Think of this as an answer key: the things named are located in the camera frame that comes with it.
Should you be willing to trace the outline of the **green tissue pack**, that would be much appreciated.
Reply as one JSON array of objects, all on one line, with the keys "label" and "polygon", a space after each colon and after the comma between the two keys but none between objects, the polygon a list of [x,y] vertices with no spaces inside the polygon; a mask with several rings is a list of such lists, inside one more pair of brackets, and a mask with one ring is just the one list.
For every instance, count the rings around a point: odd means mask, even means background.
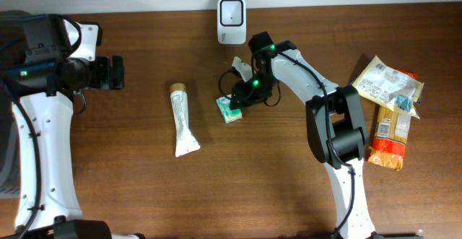
[{"label": "green tissue pack", "polygon": [[216,99],[217,106],[222,114],[225,123],[232,123],[243,117],[241,109],[230,108],[230,100],[225,96]]}]

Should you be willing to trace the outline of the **yellow white snack bag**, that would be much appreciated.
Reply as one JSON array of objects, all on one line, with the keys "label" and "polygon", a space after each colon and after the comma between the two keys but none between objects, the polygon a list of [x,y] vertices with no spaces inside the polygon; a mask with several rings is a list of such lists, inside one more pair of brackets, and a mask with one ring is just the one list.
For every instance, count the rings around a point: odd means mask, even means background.
[{"label": "yellow white snack bag", "polygon": [[425,83],[387,66],[377,56],[353,81],[359,95],[396,113],[420,119],[415,104],[422,96]]}]

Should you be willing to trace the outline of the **orange red noodle packet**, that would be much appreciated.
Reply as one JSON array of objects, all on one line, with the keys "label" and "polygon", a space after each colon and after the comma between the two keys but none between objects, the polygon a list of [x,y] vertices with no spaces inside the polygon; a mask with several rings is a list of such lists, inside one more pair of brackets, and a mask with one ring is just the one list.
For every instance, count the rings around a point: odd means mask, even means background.
[{"label": "orange red noodle packet", "polygon": [[394,170],[402,169],[410,123],[410,115],[381,105],[367,161]]}]

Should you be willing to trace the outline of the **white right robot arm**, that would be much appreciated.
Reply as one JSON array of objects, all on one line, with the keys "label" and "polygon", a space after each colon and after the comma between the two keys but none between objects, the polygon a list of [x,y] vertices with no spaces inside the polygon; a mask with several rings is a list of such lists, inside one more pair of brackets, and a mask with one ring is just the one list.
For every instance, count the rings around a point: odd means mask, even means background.
[{"label": "white right robot arm", "polygon": [[232,69],[240,78],[228,96],[231,109],[266,103],[285,84],[305,106],[310,151],[326,169],[336,204],[332,238],[374,238],[362,177],[368,130],[358,91],[327,80],[285,40],[267,32],[248,42],[250,65]]}]

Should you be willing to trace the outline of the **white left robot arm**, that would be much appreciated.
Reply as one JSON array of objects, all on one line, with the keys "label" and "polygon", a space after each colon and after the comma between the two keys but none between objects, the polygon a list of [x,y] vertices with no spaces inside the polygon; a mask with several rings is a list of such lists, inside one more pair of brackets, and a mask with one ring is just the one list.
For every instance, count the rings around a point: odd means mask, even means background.
[{"label": "white left robot arm", "polygon": [[1,29],[22,29],[24,59],[1,71],[14,116],[5,173],[19,171],[15,238],[111,238],[106,222],[82,216],[71,163],[74,96],[122,90],[120,56],[98,56],[102,28],[64,14],[1,13]]}]

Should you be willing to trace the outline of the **white tube with tan cap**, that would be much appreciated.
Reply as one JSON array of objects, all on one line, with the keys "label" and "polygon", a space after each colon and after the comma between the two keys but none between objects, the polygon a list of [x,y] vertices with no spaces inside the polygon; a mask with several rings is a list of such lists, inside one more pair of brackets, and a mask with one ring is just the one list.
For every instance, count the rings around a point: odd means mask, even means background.
[{"label": "white tube with tan cap", "polygon": [[201,148],[196,137],[189,128],[188,96],[183,83],[170,86],[170,101],[176,128],[175,156],[181,157]]}]

